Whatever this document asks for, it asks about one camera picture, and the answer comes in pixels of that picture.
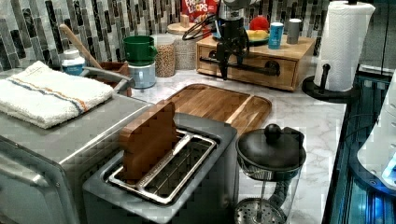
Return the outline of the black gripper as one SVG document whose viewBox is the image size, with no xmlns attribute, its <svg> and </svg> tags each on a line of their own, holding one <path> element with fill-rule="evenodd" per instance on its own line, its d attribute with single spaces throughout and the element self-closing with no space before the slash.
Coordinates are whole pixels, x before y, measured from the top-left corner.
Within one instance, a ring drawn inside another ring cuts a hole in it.
<svg viewBox="0 0 396 224">
<path fill-rule="evenodd" d="M 219 61 L 221 77 L 226 80 L 230 55 L 238 54 L 236 59 L 237 64 L 240 65 L 249 53 L 248 34 L 242 18 L 237 20 L 219 19 L 217 26 L 219 42 L 216 57 Z"/>
</svg>

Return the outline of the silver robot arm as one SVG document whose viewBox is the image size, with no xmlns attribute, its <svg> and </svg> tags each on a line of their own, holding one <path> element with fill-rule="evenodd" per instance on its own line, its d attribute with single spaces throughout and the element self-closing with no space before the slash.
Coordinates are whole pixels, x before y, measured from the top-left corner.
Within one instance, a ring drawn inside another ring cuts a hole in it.
<svg viewBox="0 0 396 224">
<path fill-rule="evenodd" d="M 248 33 L 241 10 L 256 0 L 219 0 L 216 14 L 216 29 L 219 35 L 217 60 L 221 76 L 228 75 L 228 61 L 234 55 L 243 59 L 249 53 Z"/>
</svg>

